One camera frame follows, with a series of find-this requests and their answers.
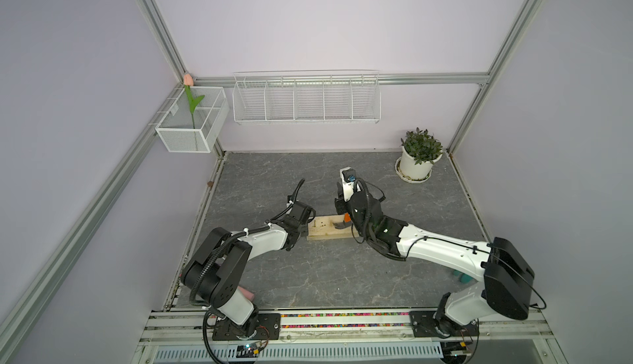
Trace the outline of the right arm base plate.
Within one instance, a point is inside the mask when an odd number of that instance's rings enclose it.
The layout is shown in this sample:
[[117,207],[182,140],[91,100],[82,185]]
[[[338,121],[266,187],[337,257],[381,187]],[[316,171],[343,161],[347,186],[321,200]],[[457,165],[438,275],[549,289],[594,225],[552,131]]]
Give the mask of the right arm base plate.
[[479,335],[477,322],[459,325],[448,318],[435,319],[435,311],[413,310],[409,312],[410,324],[415,338],[449,339],[451,337]]

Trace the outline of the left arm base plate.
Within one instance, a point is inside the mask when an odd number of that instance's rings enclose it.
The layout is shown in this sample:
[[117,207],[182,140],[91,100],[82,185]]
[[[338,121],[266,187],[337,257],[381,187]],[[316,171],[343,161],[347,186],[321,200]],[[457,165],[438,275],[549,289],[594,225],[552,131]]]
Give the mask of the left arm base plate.
[[237,324],[230,319],[216,321],[212,333],[214,341],[278,340],[281,331],[280,313],[259,313],[251,315],[245,324]]

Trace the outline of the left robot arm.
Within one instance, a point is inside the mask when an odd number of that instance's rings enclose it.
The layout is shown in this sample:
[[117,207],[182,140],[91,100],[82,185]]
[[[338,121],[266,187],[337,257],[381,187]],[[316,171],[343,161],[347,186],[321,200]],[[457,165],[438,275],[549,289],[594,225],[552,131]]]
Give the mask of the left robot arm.
[[181,284],[190,291],[189,303],[238,327],[251,326],[257,308],[239,289],[246,266],[263,254],[291,250],[308,233],[314,217],[316,211],[308,204],[290,202],[261,227],[212,230],[181,271]]

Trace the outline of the wooden block with nail holes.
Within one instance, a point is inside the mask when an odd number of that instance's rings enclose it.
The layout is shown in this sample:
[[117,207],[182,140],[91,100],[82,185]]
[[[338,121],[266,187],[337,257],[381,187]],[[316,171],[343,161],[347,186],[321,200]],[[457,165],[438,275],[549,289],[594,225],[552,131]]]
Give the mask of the wooden block with nail holes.
[[334,222],[341,222],[343,215],[315,217],[308,224],[308,241],[339,240],[352,238],[352,228],[336,230]]

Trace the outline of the orange handled claw hammer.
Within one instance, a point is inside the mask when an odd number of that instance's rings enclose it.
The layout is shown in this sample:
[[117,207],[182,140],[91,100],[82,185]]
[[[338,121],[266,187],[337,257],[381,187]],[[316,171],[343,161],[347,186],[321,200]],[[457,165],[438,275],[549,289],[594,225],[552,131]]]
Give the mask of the orange handled claw hammer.
[[349,213],[345,213],[343,215],[343,220],[341,222],[333,223],[333,226],[336,228],[336,230],[344,230],[344,229],[352,227],[352,225],[353,225],[353,222],[351,220]]

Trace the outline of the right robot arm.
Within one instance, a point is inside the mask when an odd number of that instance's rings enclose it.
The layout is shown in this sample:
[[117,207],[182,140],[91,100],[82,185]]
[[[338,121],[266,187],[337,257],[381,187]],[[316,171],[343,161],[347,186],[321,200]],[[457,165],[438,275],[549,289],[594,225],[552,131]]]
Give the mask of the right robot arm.
[[509,240],[487,243],[435,234],[385,215],[379,200],[363,192],[340,195],[335,207],[380,255],[397,261],[423,259],[474,280],[469,288],[442,296],[430,321],[440,338],[493,314],[528,318],[535,273]]

